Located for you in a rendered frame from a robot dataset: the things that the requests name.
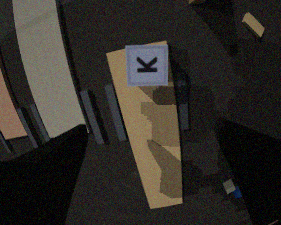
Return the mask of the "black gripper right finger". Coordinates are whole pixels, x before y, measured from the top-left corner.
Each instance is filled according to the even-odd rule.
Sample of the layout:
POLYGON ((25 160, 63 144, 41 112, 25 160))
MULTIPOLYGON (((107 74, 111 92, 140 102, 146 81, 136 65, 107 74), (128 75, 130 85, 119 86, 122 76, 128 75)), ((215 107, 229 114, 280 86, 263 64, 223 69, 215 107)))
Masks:
POLYGON ((224 152, 253 225, 277 221, 281 208, 281 140, 217 117, 214 135, 224 152))

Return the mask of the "small blue block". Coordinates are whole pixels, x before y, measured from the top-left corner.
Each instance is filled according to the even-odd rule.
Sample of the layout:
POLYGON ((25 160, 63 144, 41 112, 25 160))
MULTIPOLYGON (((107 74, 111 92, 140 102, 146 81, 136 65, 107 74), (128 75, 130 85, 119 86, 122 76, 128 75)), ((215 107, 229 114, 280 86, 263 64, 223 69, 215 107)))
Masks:
POLYGON ((233 196, 236 198, 242 197, 241 196, 242 193, 240 192, 240 189, 238 189, 238 186, 236 186, 236 188, 234 188, 234 189, 236 189, 236 190, 233 190, 233 196))

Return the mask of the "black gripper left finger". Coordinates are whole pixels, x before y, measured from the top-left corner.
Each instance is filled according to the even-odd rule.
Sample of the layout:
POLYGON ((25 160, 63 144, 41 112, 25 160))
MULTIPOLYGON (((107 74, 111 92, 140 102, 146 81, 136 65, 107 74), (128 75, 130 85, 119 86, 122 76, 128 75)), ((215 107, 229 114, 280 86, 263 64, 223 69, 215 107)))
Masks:
POLYGON ((86 156, 86 124, 10 161, 0 161, 0 194, 28 225, 66 225, 86 156))

